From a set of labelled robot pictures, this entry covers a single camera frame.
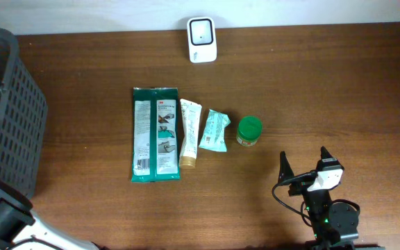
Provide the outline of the green lid jar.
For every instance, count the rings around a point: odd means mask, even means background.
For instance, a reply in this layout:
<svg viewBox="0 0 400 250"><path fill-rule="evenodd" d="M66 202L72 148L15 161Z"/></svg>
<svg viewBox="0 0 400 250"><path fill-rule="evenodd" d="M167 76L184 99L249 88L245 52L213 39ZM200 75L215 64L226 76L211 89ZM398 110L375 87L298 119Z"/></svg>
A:
<svg viewBox="0 0 400 250"><path fill-rule="evenodd" d="M236 139L244 147L255 145L263 131L263 123L255 116L243 117L237 128Z"/></svg>

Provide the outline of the white cream tube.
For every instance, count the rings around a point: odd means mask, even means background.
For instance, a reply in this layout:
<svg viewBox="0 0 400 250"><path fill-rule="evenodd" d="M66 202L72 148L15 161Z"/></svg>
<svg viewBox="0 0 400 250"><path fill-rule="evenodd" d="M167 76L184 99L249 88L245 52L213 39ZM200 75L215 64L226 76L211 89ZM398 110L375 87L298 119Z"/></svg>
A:
<svg viewBox="0 0 400 250"><path fill-rule="evenodd" d="M182 169L194 169L197 160L202 106L186 99L181 99L180 102L184 138L180 152L179 167Z"/></svg>

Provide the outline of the green glove package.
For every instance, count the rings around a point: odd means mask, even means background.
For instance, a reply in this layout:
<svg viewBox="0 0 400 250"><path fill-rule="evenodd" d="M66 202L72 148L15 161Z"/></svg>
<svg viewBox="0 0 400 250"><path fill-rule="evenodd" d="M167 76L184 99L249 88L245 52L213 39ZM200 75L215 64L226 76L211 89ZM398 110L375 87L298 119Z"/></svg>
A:
<svg viewBox="0 0 400 250"><path fill-rule="evenodd" d="M133 183L178 180L178 90L133 89Z"/></svg>

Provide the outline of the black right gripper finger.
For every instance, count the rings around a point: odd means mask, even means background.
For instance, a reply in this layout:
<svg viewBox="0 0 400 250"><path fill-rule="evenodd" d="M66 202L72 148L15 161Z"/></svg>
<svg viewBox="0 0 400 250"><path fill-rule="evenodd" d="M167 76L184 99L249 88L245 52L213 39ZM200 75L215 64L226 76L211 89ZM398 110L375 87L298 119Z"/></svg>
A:
<svg viewBox="0 0 400 250"><path fill-rule="evenodd" d="M284 151L282 151L282 152L280 152L280 169L279 169L279 175L278 175L278 183L282 183L293 177L294 177L294 173L288 162L286 153Z"/></svg>
<svg viewBox="0 0 400 250"><path fill-rule="evenodd" d="M338 159L335 157L332 157L332 155L329 153L329 151L326 149L326 147L322 146L320 149L321 152L321 161L323 163L337 163Z"/></svg>

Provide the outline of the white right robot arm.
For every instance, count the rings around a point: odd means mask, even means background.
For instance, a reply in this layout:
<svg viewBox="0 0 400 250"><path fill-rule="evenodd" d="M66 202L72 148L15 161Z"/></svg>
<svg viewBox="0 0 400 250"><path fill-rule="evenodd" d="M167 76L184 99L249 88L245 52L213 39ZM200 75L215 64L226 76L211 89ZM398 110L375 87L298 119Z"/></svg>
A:
<svg viewBox="0 0 400 250"><path fill-rule="evenodd" d="M282 151L278 183L272 188L272 196L311 227L315 239L305 243L306 249L382 249L375 244L354 244L359 238L360 206L346 199L333 200L330 196L330 191L341 184L343 173L344 167L326 147L320 149L316 168L299 175L293 173L286 153ZM278 198L276 189L282 186L289 187L289 196L303 197L300 209Z"/></svg>

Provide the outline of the teal wipes packet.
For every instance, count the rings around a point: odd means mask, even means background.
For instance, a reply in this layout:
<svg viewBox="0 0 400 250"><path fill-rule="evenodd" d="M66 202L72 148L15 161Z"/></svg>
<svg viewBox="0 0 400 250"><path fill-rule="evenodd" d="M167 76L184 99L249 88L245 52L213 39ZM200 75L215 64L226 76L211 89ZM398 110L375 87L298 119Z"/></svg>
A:
<svg viewBox="0 0 400 250"><path fill-rule="evenodd" d="M227 152L225 129L231 123L228 115L210 109L199 147L216 152Z"/></svg>

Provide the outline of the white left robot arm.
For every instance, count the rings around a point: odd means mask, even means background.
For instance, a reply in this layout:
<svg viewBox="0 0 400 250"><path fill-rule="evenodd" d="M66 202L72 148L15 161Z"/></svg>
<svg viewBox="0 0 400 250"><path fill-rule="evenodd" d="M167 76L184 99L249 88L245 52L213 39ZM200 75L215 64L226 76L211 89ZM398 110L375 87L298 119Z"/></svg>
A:
<svg viewBox="0 0 400 250"><path fill-rule="evenodd" d="M100 250L101 247L42 221L29 199L0 181L0 249Z"/></svg>

